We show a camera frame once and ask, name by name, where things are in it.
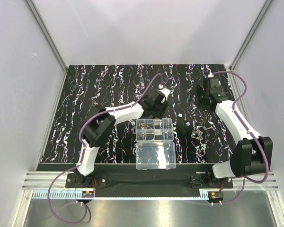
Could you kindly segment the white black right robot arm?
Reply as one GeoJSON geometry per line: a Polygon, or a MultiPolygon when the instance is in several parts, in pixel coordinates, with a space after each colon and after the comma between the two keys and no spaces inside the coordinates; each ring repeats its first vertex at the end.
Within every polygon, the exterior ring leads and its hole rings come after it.
{"type": "Polygon", "coordinates": [[[237,108],[237,100],[223,91],[218,76],[203,79],[197,85],[195,105],[213,111],[231,133],[236,146],[228,161],[214,164],[209,179],[217,182],[244,177],[254,183],[263,183],[269,175],[273,141],[258,133],[237,108]]]}

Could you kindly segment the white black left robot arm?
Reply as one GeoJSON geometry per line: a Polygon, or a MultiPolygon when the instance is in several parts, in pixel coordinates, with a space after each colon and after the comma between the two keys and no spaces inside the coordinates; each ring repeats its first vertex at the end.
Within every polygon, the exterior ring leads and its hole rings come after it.
{"type": "Polygon", "coordinates": [[[170,93],[169,89],[163,87],[126,105],[107,108],[97,105],[92,108],[89,118],[81,124],[81,153],[74,170],[76,179],[82,186],[91,183],[98,150],[106,143],[112,129],[126,121],[141,118],[161,119],[169,105],[170,93]]]}

